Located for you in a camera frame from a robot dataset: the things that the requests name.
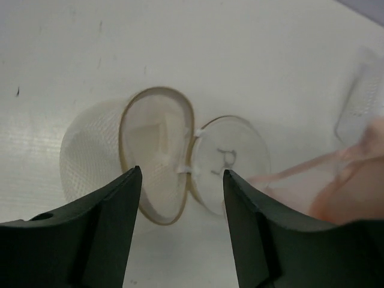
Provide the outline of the pink bra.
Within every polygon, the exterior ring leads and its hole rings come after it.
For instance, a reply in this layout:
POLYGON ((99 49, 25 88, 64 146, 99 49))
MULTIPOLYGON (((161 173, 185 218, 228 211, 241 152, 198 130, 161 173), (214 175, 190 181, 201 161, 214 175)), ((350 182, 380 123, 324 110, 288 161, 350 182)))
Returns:
POLYGON ((280 203, 334 224, 383 218, 383 117, 352 146, 247 181, 280 203))

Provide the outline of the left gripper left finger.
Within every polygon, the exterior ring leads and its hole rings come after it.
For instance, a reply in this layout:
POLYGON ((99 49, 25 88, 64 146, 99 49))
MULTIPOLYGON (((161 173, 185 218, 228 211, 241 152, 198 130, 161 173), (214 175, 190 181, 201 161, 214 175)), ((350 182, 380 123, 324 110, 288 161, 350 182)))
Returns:
POLYGON ((136 166, 106 186, 30 219, 60 244, 78 242, 63 287, 122 287, 141 186, 136 166))

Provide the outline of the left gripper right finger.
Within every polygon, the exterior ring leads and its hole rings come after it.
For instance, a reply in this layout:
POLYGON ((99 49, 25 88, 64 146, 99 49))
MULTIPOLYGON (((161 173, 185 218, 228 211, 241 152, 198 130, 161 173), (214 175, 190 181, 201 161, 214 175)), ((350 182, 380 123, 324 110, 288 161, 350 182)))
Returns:
POLYGON ((342 286, 342 266, 326 234, 332 224, 287 207, 231 170, 223 185, 240 287, 342 286))

